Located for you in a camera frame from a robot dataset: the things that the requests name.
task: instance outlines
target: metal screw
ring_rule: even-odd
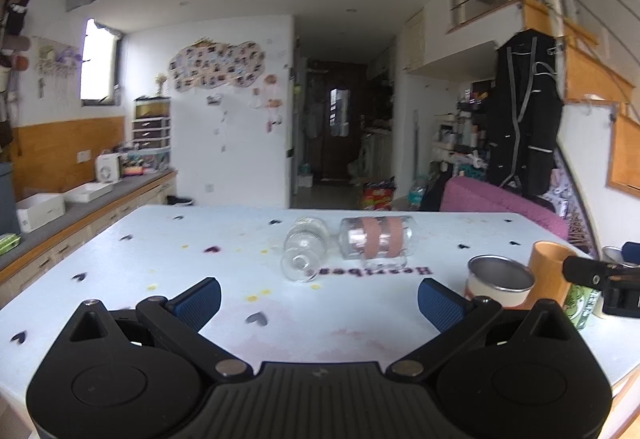
[[[247,364],[240,359],[223,359],[216,364],[216,370],[225,377],[242,374]]]
[[[415,377],[424,372],[424,367],[419,361],[414,359],[401,359],[391,365],[391,372],[406,377]]]

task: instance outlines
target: wooden cup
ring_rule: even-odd
[[[530,310],[542,298],[558,302],[562,307],[571,283],[564,279],[562,262],[577,253],[556,242],[536,242],[531,250],[529,268],[536,277],[536,283],[524,304],[518,309]]]

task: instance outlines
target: orange wood backsplash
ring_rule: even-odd
[[[22,148],[11,145],[17,200],[34,190],[66,192],[95,180],[95,158],[124,140],[124,117],[97,117],[14,128]],[[91,159],[78,164],[78,152],[91,150]]]

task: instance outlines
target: gray heart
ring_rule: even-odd
[[[245,323],[248,324],[252,324],[254,322],[256,322],[260,327],[264,327],[267,323],[269,323],[269,321],[267,320],[267,316],[265,316],[262,311],[248,316],[245,320]]]

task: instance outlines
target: wall outlet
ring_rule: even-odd
[[[78,164],[91,161],[91,150],[83,150],[78,152]]]

